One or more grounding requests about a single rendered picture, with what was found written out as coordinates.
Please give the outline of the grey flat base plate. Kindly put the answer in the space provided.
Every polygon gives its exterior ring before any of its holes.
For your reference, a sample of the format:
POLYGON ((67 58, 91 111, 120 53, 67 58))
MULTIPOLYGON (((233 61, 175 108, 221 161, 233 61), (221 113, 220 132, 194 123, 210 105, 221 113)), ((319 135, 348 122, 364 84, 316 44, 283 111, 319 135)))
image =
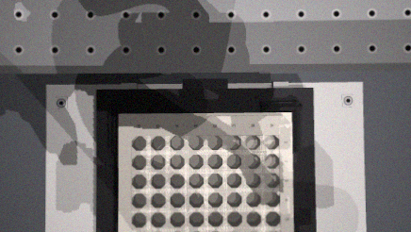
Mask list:
POLYGON ((0 0, 0 74, 411 70, 411 0, 0 0))

